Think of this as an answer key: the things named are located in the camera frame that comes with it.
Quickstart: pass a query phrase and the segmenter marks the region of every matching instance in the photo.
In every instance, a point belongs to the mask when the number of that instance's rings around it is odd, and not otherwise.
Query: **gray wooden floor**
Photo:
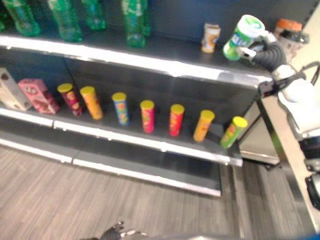
[[[3,146],[0,159],[1,240],[100,236],[120,220],[151,236],[204,232],[279,239],[308,233],[281,169],[222,166],[222,197],[210,197]]]

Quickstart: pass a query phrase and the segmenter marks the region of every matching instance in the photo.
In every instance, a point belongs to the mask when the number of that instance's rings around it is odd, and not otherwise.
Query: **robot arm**
[[[313,86],[320,64],[311,63],[297,72],[288,64],[282,46],[272,33],[266,31],[262,38],[264,50],[238,47],[237,52],[272,74],[271,82],[259,85],[259,94],[262,97],[277,94],[279,105],[286,111],[288,124],[305,156],[304,163],[309,171],[315,172],[306,178],[306,184],[313,206],[320,210],[320,104],[316,103]],[[317,65],[312,81],[306,81],[303,71]]]

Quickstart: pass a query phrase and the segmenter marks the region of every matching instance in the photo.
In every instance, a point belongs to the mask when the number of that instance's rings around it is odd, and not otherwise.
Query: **metal shelf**
[[[85,136],[72,137],[63,131],[0,116],[0,144],[25,152],[71,163]]]
[[[271,81],[270,74],[246,61],[228,61],[218,46],[214,54],[201,52],[200,43],[152,36],[144,48],[128,47],[118,31],[86,32],[83,42],[68,43],[46,29],[39,37],[27,38],[13,30],[0,34],[0,48],[33,51],[82,61],[139,68],[173,77],[223,82],[256,88]]]
[[[16,112],[15,110],[7,110],[0,111],[0,114],[12,111]],[[169,115],[164,113],[156,114],[155,131],[152,134],[143,132],[141,113],[138,109],[132,113],[129,126],[120,126],[115,111],[111,108],[100,121],[93,120],[88,112],[84,112],[81,116],[73,116],[67,106],[62,106],[56,115],[44,115],[35,111],[28,111],[25,114],[29,113],[31,116],[53,118],[55,129],[138,145],[161,152],[185,155],[219,164],[235,166],[242,166],[243,164],[238,144],[234,144],[230,149],[224,149],[219,145],[219,140],[224,133],[222,125],[212,124],[204,142],[197,143],[192,138],[196,122],[187,116],[183,120],[180,135],[171,137],[168,133]],[[11,118],[11,114],[4,114],[4,116]],[[20,120],[31,122],[27,117],[20,118]]]
[[[220,196],[220,166],[182,155],[93,138],[73,164],[147,180],[197,193]]]
[[[63,163],[211,196],[221,195],[220,166],[182,155],[97,139],[0,117],[0,145]]]

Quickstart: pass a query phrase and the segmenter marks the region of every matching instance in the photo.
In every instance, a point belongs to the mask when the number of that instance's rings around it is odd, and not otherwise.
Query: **blue chip canister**
[[[119,124],[126,126],[129,124],[129,115],[127,107],[127,95],[123,92],[116,92],[112,95],[115,111],[118,117]]]

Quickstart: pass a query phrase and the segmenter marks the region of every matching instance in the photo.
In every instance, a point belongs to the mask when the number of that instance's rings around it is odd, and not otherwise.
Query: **yellow lid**
[[[59,93],[67,93],[70,90],[72,90],[72,84],[71,83],[62,83],[57,87],[57,90]]]
[[[151,100],[143,100],[140,102],[140,107],[142,109],[153,109],[155,107],[155,103]]]
[[[81,95],[94,94],[95,88],[93,86],[84,86],[83,88],[80,89],[80,93]]]
[[[126,100],[127,95],[123,92],[116,92],[112,95],[112,100],[115,102]]]
[[[215,119],[215,113],[213,111],[210,110],[202,110],[200,113],[201,118],[207,119],[212,121],[213,119]]]
[[[241,116],[233,117],[232,121],[234,125],[236,125],[239,128],[246,128],[248,126],[248,121]]]
[[[173,104],[170,110],[174,114],[183,114],[185,112],[185,108],[181,104]]]

